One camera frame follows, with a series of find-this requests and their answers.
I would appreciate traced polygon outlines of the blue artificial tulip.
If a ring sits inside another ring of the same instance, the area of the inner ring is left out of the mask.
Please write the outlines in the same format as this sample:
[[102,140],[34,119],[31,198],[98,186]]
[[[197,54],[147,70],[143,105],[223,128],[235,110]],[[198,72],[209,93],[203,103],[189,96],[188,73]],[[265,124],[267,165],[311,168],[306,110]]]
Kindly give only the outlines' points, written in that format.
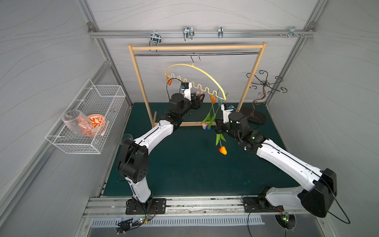
[[209,110],[209,113],[207,114],[204,124],[205,124],[205,130],[210,131],[212,128],[212,124],[215,122],[217,113],[218,113],[219,107],[217,106],[215,108],[215,105],[211,105],[211,109]]

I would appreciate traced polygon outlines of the yellow wavy clothes hanger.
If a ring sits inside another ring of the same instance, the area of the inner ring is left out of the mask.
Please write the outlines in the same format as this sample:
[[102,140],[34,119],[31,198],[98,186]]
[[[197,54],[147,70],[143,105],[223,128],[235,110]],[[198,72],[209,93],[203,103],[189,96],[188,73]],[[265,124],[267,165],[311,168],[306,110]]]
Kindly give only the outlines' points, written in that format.
[[182,82],[189,82],[192,84],[192,89],[199,91],[200,93],[213,94],[216,99],[227,100],[228,93],[223,89],[222,85],[213,77],[210,73],[204,69],[196,66],[194,63],[194,57],[199,60],[200,55],[197,53],[175,53],[174,56],[189,57],[190,63],[176,62],[168,66],[164,75],[169,76],[171,79],[179,79]]

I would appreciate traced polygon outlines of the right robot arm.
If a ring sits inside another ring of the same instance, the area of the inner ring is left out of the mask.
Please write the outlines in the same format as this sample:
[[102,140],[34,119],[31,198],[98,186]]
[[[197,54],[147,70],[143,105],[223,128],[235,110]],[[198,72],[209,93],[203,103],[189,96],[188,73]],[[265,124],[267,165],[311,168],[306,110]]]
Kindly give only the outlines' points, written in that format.
[[241,112],[227,112],[222,118],[216,118],[215,130],[220,138],[227,133],[245,151],[275,165],[299,184],[294,188],[268,188],[263,196],[270,205],[303,207],[316,217],[326,217],[337,197],[334,171],[321,170],[283,150],[273,140],[252,130]]

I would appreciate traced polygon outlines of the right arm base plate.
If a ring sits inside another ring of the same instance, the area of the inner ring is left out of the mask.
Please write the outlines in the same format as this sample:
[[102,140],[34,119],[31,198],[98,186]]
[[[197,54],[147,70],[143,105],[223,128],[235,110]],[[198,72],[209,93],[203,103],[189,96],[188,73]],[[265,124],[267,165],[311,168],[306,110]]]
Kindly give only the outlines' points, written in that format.
[[282,213],[283,206],[273,206],[263,197],[250,197],[242,195],[240,201],[243,204],[244,212],[258,213],[258,212],[275,212]]

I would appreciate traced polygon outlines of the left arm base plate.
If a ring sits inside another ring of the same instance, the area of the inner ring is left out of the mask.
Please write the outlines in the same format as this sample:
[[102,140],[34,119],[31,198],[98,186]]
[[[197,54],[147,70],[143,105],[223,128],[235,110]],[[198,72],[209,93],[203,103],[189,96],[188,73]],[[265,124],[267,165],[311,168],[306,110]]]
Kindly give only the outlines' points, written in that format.
[[166,213],[165,198],[149,198],[147,202],[142,203],[131,198],[126,202],[126,215],[137,214],[165,214]]

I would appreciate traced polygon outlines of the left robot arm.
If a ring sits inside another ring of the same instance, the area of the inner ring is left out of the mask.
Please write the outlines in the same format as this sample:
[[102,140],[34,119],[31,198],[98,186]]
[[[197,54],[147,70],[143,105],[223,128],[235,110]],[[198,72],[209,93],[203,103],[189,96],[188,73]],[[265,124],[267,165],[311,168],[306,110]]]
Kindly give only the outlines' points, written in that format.
[[170,136],[183,122],[183,116],[190,110],[201,108],[205,94],[191,93],[189,99],[175,93],[169,100],[169,108],[158,125],[144,135],[126,139],[120,146],[117,170],[129,184],[133,200],[150,205],[153,199],[146,180],[149,171],[149,154],[166,137]]

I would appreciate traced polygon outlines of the pink artificial tulip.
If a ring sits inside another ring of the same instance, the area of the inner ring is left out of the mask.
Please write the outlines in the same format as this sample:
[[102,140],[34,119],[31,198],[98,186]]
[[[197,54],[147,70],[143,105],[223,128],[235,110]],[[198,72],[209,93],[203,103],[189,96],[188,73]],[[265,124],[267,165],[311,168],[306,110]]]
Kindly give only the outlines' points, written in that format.
[[206,131],[210,131],[211,130],[211,127],[212,127],[212,124],[215,120],[215,116],[216,116],[216,111],[215,111],[215,108],[214,108],[214,104],[216,103],[216,99],[215,98],[211,98],[211,109],[209,111],[209,113],[207,114],[206,118],[202,121],[202,128]]

